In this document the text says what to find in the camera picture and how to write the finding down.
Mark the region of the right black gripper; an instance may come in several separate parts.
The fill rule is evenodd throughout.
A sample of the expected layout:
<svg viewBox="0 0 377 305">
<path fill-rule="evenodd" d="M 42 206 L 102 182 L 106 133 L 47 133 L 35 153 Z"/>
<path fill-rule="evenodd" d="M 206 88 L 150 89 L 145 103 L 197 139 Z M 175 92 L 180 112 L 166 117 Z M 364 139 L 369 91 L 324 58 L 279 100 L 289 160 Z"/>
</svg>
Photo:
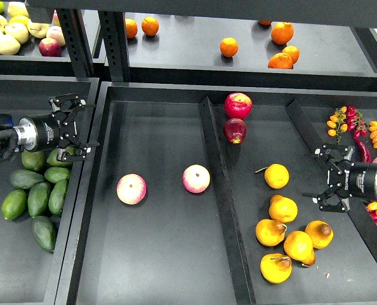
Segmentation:
<svg viewBox="0 0 377 305">
<path fill-rule="evenodd" d="M 321 212 L 349 212 L 349 197 L 377 201 L 377 163 L 354 163 L 354 151 L 352 146 L 329 143 L 314 150 L 329 187 L 320 194 L 301 195 L 310 198 Z"/>
</svg>

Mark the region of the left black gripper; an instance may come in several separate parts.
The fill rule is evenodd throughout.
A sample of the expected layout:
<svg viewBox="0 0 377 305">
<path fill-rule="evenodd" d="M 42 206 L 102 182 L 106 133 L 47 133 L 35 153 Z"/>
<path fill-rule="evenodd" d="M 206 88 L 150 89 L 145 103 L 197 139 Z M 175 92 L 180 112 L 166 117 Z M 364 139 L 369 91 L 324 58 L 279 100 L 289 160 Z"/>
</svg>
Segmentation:
<svg viewBox="0 0 377 305">
<path fill-rule="evenodd" d="M 76 93 L 50 97 L 53 112 L 26 116 L 18 124 L 18 144 L 28 151 L 58 148 L 57 160 L 61 162 L 84 161 L 98 142 L 82 143 L 77 135 L 76 118 L 85 109 L 95 108 Z M 71 146 L 74 154 L 66 151 Z"/>
</svg>

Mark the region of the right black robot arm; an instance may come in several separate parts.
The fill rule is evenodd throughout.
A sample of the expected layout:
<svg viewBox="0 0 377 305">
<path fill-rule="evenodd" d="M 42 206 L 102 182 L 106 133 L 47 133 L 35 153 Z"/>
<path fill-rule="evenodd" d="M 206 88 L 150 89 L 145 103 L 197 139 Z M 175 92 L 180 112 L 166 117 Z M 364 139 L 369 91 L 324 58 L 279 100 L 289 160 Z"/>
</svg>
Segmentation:
<svg viewBox="0 0 377 305">
<path fill-rule="evenodd" d="M 354 148 L 338 144 L 323 144 L 315 150 L 324 162 L 328 188 L 320 194 L 303 193 L 322 212 L 348 212 L 349 199 L 377 201 L 377 163 L 352 161 Z"/>
</svg>

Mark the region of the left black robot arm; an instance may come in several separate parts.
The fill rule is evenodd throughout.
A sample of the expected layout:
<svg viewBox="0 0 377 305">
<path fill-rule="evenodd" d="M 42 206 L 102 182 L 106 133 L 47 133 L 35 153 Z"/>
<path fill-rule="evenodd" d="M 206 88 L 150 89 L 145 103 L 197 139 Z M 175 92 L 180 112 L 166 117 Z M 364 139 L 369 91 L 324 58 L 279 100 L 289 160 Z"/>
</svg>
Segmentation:
<svg viewBox="0 0 377 305">
<path fill-rule="evenodd" d="M 35 153 L 57 149 L 58 161 L 84 161 L 97 142 L 83 143 L 77 131 L 76 117 L 89 107 L 77 94 L 51 97 L 52 111 L 25 116 L 16 126 L 3 123 L 0 115 L 0 163 L 24 150 Z"/>
</svg>

